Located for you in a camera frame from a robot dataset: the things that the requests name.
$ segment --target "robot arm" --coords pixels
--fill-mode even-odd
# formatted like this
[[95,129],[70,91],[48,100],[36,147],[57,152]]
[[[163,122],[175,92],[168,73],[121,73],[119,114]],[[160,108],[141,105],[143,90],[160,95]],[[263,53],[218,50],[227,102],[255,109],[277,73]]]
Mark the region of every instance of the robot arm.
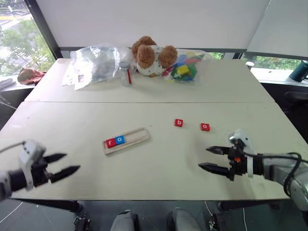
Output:
[[19,154],[20,168],[14,171],[0,171],[0,201],[10,197],[12,192],[25,188],[27,191],[51,181],[66,178],[76,172],[80,166],[70,166],[56,174],[49,173],[46,167],[66,154],[52,154],[43,157],[46,148],[34,140],[22,143],[23,150]]
[[296,153],[255,155],[250,139],[240,129],[229,135],[229,141],[234,144],[233,147],[211,146],[207,150],[228,155],[230,169],[212,163],[201,163],[199,166],[232,181],[235,175],[245,173],[251,178],[253,174],[263,175],[265,179],[281,184],[297,207],[308,211],[308,167],[303,164],[308,161],[302,160],[301,155]]

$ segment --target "red block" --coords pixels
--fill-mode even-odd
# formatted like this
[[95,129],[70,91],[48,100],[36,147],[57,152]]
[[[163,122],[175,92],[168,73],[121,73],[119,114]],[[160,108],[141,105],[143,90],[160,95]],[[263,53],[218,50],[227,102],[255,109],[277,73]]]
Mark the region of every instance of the red block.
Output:
[[177,127],[182,127],[183,126],[183,120],[182,119],[175,119],[174,121],[174,126],[177,126]]
[[209,124],[201,124],[200,125],[202,131],[210,131],[210,125]]
[[108,139],[105,142],[106,142],[107,148],[112,148],[112,147],[116,146],[115,138]]

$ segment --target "blue letter block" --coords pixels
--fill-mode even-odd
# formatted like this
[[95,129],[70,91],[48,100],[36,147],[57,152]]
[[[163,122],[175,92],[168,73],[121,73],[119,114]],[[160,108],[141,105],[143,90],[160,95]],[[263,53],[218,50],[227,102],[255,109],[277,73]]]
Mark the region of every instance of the blue letter block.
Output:
[[115,142],[116,142],[117,145],[125,143],[124,136],[117,136],[117,137],[115,137]]

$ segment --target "brown teddy bear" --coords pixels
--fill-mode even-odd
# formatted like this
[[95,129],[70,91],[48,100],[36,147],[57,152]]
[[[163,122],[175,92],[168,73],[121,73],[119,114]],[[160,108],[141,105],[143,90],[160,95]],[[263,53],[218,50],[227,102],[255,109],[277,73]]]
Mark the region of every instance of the brown teddy bear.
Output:
[[158,47],[150,36],[143,36],[131,48],[137,62],[138,71],[154,77],[174,64],[178,52],[173,46]]

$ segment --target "plastic bag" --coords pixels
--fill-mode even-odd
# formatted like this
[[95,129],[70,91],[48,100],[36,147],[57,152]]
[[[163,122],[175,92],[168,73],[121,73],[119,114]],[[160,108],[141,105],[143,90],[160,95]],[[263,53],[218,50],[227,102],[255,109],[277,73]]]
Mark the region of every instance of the plastic bag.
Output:
[[121,61],[128,61],[131,72],[136,71],[133,54],[126,47],[91,46],[71,51],[70,54],[71,61],[62,85],[74,84],[75,90],[117,77],[116,73]]
[[171,67],[162,73],[165,80],[169,82],[192,82],[197,77],[196,64],[205,59],[213,59],[213,57],[200,50],[177,49],[178,59]]

